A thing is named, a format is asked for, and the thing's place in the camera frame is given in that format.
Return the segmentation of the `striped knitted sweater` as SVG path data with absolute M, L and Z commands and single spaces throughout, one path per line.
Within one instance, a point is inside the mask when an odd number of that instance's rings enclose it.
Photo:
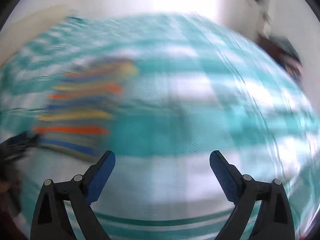
M 39 146 L 86 161 L 98 159 L 111 135 L 125 85 L 137 73 L 133 60 L 112 57 L 63 73 L 33 126 L 40 135 Z

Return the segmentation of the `beige headboard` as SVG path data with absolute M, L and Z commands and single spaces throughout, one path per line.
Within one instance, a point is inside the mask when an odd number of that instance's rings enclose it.
M 27 16 L 1 31 L 1 65 L 24 44 L 64 20 L 69 12 L 67 5 L 55 5 Z

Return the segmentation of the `teal checked bedspread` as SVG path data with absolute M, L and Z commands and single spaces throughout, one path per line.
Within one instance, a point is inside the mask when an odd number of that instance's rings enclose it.
M 34 132 L 61 75 L 105 57 L 138 68 L 103 144 L 115 168 L 92 204 L 112 239 L 214 239 L 234 207 L 210 168 L 214 150 L 256 180 L 280 179 L 295 236 L 306 235 L 319 211 L 319 117 L 262 49 L 206 18 L 66 18 L 1 67 L 1 140 Z M 98 159 L 30 150 L 14 224 L 29 236 L 44 180 L 69 180 Z

